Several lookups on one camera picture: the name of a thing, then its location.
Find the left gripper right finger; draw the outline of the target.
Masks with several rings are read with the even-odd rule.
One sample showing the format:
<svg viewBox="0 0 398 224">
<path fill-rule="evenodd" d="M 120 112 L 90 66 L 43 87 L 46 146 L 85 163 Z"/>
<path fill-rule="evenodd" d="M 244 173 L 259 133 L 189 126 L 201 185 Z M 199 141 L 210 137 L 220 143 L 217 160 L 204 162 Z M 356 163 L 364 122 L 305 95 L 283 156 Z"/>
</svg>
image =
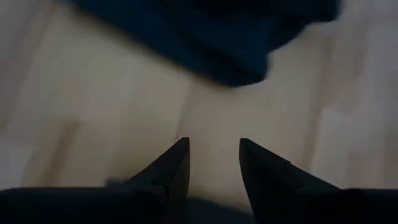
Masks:
<svg viewBox="0 0 398 224">
<path fill-rule="evenodd" d="M 239 163 L 257 223 L 397 223 L 396 189 L 340 189 L 247 138 Z"/>
</svg>

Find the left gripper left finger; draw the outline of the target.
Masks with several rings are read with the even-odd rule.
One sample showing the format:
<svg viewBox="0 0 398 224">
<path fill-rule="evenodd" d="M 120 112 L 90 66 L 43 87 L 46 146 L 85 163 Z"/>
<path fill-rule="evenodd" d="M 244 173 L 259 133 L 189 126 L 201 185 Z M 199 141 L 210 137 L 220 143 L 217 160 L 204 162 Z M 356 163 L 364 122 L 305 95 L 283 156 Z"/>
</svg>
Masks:
<svg viewBox="0 0 398 224">
<path fill-rule="evenodd" d="M 183 223 L 190 141 L 179 139 L 128 180 L 104 187 L 1 191 L 1 223 Z"/>
</svg>

